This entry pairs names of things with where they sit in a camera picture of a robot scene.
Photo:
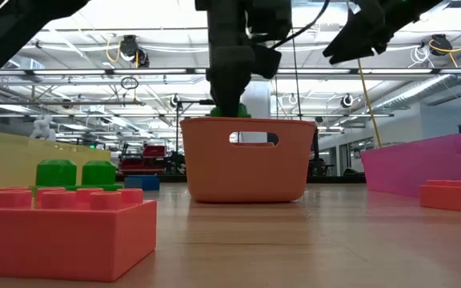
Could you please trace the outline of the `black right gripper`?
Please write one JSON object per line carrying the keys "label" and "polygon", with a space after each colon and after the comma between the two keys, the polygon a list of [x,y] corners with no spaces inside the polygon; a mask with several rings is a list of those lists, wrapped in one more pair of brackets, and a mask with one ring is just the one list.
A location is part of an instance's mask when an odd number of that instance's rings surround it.
{"label": "black right gripper", "polygon": [[323,51],[331,65],[385,52],[394,33],[410,20],[410,0],[352,2],[354,7],[347,7],[346,24]]}

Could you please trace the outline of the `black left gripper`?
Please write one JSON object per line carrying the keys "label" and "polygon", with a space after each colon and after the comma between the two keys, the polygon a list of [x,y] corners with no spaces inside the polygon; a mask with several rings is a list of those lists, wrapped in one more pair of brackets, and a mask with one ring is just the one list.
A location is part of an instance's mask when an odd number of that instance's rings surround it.
{"label": "black left gripper", "polygon": [[210,94],[223,117],[237,117],[255,55],[246,33],[247,0],[194,0],[206,13]]}

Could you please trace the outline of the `green toy brick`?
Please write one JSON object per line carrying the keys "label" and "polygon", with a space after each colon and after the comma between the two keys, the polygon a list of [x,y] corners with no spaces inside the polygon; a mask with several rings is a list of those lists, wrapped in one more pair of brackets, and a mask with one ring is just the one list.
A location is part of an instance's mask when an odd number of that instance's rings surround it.
{"label": "green toy brick", "polygon": [[[215,107],[210,111],[211,117],[224,117],[223,112],[220,108]],[[243,103],[239,103],[238,112],[235,115],[236,118],[251,118],[251,115],[248,113],[247,106]]]}
{"label": "green toy brick", "polygon": [[86,162],[81,170],[71,160],[44,160],[37,165],[33,192],[39,188],[65,188],[77,190],[81,188],[101,188],[105,191],[116,191],[123,188],[116,182],[116,167],[108,161]]}

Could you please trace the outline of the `blue toy brick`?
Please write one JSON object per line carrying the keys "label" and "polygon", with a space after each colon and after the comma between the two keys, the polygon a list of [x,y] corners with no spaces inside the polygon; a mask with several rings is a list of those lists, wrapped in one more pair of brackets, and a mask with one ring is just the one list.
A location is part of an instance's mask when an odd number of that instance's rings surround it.
{"label": "blue toy brick", "polygon": [[160,190],[159,178],[154,175],[130,175],[124,179],[125,188],[140,188],[143,191]]}

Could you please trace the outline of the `orange toy brick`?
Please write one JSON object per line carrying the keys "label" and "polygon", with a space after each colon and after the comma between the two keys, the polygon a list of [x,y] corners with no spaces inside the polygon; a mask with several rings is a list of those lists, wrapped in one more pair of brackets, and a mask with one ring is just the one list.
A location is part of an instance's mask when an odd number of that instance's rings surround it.
{"label": "orange toy brick", "polygon": [[137,190],[0,190],[0,276],[113,282],[156,247],[157,203]]}
{"label": "orange toy brick", "polygon": [[427,180],[419,187],[419,205],[461,212],[461,180]]}

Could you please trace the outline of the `white building column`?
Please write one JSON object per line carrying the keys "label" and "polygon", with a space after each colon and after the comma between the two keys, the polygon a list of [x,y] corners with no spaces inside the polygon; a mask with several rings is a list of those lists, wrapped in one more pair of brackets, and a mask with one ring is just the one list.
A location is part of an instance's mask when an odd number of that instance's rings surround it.
{"label": "white building column", "polygon": [[252,118],[269,118],[271,116],[271,85],[269,82],[250,82],[241,102],[247,107]]}

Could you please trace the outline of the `orange plastic bin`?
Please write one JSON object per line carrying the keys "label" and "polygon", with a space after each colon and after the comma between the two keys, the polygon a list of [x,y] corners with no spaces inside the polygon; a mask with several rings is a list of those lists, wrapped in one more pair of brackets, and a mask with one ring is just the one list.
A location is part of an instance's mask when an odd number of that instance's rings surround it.
{"label": "orange plastic bin", "polygon": [[[197,202],[292,202],[303,196],[315,124],[257,118],[181,121],[188,190]],[[233,143],[234,132],[276,134],[278,142]]]}

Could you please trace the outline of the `red bin cart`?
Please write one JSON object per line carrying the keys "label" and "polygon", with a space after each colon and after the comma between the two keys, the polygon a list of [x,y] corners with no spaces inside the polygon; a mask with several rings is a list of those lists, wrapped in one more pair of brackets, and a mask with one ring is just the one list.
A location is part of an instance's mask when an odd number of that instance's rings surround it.
{"label": "red bin cart", "polygon": [[165,174],[168,167],[165,146],[125,143],[118,159],[118,170],[123,175]]}

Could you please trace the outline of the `pink translucent bin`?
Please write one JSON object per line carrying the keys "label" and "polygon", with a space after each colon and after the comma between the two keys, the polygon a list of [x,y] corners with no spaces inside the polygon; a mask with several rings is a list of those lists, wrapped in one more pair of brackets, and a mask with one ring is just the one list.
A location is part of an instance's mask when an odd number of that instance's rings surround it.
{"label": "pink translucent bin", "polygon": [[370,190],[418,197],[427,180],[461,180],[461,134],[366,150],[361,158]]}

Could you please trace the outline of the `yellow translucent bin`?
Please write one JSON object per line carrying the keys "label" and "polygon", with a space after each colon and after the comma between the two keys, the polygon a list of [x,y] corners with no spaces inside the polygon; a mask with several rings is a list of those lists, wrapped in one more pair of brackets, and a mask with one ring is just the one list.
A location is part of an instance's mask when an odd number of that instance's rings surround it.
{"label": "yellow translucent bin", "polygon": [[109,161],[110,152],[0,133],[0,187],[32,186],[37,165],[48,159],[66,159],[76,164],[76,182],[79,184],[82,166],[89,161]]}

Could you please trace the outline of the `long ceiling light rail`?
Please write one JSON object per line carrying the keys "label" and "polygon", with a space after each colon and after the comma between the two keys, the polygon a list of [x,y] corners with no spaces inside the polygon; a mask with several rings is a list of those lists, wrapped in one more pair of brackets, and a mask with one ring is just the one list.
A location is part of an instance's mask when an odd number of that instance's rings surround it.
{"label": "long ceiling light rail", "polygon": [[[437,75],[437,74],[461,74],[461,68],[418,68],[418,69],[389,69],[370,68],[362,69],[365,75]],[[93,75],[156,75],[156,74],[205,74],[203,68],[177,68],[177,69],[116,69],[116,70],[0,70],[0,76],[93,76]],[[359,75],[359,68],[281,68],[277,75]]]}

